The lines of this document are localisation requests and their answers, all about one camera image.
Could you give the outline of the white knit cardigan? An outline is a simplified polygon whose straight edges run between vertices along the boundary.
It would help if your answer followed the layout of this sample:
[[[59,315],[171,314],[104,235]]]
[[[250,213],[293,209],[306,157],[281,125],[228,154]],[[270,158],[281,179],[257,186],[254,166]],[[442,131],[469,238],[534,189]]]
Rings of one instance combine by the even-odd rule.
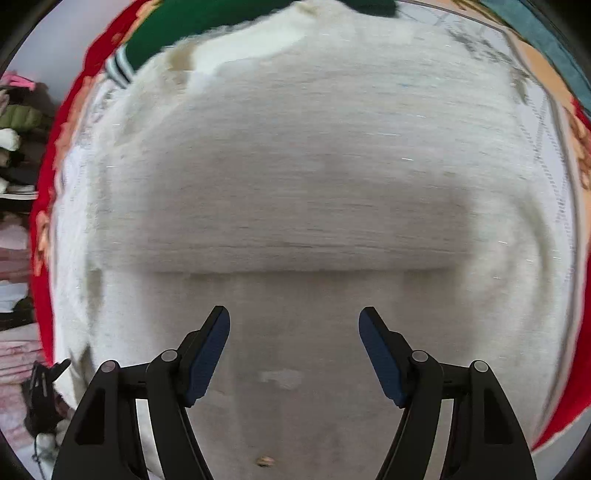
[[[578,207],[558,217],[513,73],[444,28],[314,1],[318,28],[201,69],[207,42],[100,80],[57,176],[58,391],[152,360],[217,305],[230,334],[188,416],[218,479],[372,479],[401,413],[372,306],[436,359],[488,362],[526,438],[579,326]]]

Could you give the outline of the clothes rack with garments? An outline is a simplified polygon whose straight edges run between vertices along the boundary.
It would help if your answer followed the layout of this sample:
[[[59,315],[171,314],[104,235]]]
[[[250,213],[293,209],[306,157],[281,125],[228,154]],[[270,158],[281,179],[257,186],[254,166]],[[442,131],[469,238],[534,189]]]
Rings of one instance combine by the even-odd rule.
[[[47,87],[6,71],[1,76],[1,199],[37,198],[41,160],[56,107]]]

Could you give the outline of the white patterned mat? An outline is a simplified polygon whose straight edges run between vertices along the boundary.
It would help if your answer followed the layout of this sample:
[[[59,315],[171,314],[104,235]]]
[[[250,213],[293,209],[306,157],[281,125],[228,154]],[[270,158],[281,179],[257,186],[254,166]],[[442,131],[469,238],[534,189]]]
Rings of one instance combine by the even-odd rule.
[[[480,59],[509,64],[521,124],[553,185],[558,217],[568,220],[578,207],[579,233],[589,239],[590,130],[556,68],[482,1],[401,1],[400,15],[444,28]]]

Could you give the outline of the red floral blanket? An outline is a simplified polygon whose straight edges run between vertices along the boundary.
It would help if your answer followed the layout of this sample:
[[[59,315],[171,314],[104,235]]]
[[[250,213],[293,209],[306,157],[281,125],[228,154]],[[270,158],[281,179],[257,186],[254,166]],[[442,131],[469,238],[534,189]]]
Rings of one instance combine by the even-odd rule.
[[[73,145],[73,135],[81,119],[82,107],[107,57],[129,39],[147,17],[158,7],[158,1],[127,1],[125,9],[114,17],[96,37],[85,53],[81,70],[70,82],[70,88],[57,109],[49,140],[42,158],[38,197],[30,214],[31,235],[31,290],[39,325],[41,344],[48,363],[54,362],[55,302],[50,294],[49,227],[57,194],[55,180],[65,154]],[[576,350],[572,365],[567,370],[567,383],[549,424],[536,438],[535,448],[541,448],[565,433],[578,418],[590,409],[590,266],[583,270],[585,292],[578,296],[584,310],[580,325],[575,328]]]

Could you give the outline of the light blue quilt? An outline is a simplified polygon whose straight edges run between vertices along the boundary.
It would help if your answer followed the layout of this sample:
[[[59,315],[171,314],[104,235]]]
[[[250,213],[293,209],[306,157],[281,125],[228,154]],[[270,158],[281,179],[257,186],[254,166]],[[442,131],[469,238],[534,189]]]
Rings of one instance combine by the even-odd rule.
[[[538,49],[556,68],[590,117],[590,54],[577,46],[560,19],[551,19],[545,1],[483,1],[483,4]]]

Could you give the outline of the folded dark green sweater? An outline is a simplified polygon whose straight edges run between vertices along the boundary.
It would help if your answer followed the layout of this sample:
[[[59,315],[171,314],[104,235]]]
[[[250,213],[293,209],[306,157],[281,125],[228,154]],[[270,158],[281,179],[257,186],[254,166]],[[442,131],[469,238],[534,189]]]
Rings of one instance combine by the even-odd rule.
[[[264,57],[318,28],[314,1],[161,1],[106,60],[103,70],[127,87],[154,55],[186,38],[207,42],[201,69],[216,62]]]

